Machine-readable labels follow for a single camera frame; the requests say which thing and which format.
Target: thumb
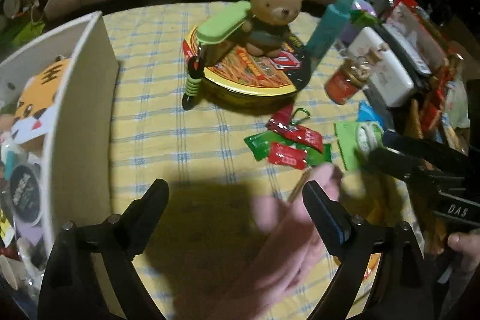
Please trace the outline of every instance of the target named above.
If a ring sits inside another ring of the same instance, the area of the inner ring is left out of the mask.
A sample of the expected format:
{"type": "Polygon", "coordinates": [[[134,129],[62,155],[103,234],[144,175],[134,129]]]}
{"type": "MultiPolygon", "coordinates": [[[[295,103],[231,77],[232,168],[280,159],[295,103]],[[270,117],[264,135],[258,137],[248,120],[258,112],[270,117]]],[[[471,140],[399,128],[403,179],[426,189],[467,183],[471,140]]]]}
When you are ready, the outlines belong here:
{"type": "Polygon", "coordinates": [[[480,235],[454,233],[448,236],[448,246],[463,254],[461,269],[472,271],[480,263],[480,235]]]}

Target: teal bottle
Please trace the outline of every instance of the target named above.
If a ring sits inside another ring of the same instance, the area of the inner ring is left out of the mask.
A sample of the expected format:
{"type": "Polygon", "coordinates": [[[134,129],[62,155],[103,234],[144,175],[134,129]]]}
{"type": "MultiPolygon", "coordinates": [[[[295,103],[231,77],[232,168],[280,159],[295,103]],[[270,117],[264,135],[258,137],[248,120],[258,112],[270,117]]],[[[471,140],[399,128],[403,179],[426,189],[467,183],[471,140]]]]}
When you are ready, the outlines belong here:
{"type": "Polygon", "coordinates": [[[334,4],[329,4],[325,10],[307,43],[312,72],[318,67],[337,37],[342,33],[345,24],[350,20],[350,8],[353,1],[337,0],[334,4]]]}

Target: screw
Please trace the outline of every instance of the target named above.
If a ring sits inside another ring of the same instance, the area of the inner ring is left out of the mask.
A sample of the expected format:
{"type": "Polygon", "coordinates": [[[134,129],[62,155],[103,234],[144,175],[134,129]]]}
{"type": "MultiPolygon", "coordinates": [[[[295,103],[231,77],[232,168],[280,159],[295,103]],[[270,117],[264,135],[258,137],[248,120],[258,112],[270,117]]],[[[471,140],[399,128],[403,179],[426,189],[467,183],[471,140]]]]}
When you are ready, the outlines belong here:
{"type": "Polygon", "coordinates": [[[410,229],[410,224],[406,221],[402,221],[400,223],[400,228],[402,228],[404,231],[408,231],[410,229]]]}
{"type": "Polygon", "coordinates": [[[114,214],[111,214],[108,218],[107,218],[107,221],[110,223],[110,224],[116,224],[120,221],[120,217],[122,215],[121,214],[118,214],[118,213],[114,213],[114,214]]]}
{"type": "Polygon", "coordinates": [[[365,219],[362,216],[359,216],[358,214],[352,217],[352,223],[354,223],[356,226],[360,226],[365,222],[365,219]]]}
{"type": "Polygon", "coordinates": [[[64,231],[68,231],[74,227],[74,224],[72,221],[65,221],[61,227],[64,231]]]}

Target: table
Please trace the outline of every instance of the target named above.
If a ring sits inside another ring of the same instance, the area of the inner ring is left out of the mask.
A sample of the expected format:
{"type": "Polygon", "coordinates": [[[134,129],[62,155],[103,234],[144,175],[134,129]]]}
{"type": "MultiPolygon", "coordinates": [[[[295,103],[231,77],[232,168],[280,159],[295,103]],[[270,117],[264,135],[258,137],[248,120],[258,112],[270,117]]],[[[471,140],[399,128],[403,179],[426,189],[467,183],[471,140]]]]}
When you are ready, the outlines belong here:
{"type": "MultiPolygon", "coordinates": [[[[265,240],[252,226],[249,200],[275,195],[286,199],[302,172],[256,162],[243,139],[265,130],[269,115],[254,116],[222,109],[203,100],[184,112],[186,79],[181,43],[194,25],[227,4],[168,4],[105,16],[115,54],[121,62],[111,123],[111,189],[113,211],[122,213],[156,178],[170,186],[169,205],[136,270],[166,318],[176,310],[174,298],[188,297],[232,283],[265,240]]],[[[291,29],[306,42],[318,19],[301,13],[291,29]]],[[[334,122],[355,121],[359,92],[344,106],[333,104],[323,84],[341,60],[330,50],[296,107],[311,113],[306,125],[332,143],[334,163],[343,162],[334,122]]],[[[342,203],[367,215],[382,187],[376,177],[359,172],[343,180],[342,203]]],[[[417,227],[405,186],[398,183],[387,202],[393,220],[417,227]]],[[[308,317],[337,266],[325,252],[296,292],[273,307],[264,319],[308,317]]],[[[351,313],[361,311],[373,279],[362,284],[351,313]]]]}

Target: teddy bear figurine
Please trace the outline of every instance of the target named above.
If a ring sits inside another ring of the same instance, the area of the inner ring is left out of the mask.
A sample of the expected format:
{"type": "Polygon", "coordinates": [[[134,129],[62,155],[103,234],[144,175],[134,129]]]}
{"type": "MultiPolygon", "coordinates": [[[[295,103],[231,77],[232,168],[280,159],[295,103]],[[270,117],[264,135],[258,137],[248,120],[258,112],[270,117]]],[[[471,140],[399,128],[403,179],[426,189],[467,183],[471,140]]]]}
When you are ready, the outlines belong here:
{"type": "Polygon", "coordinates": [[[250,0],[251,16],[241,29],[245,48],[252,56],[278,57],[289,36],[289,23],[296,19],[303,0],[250,0]]]}

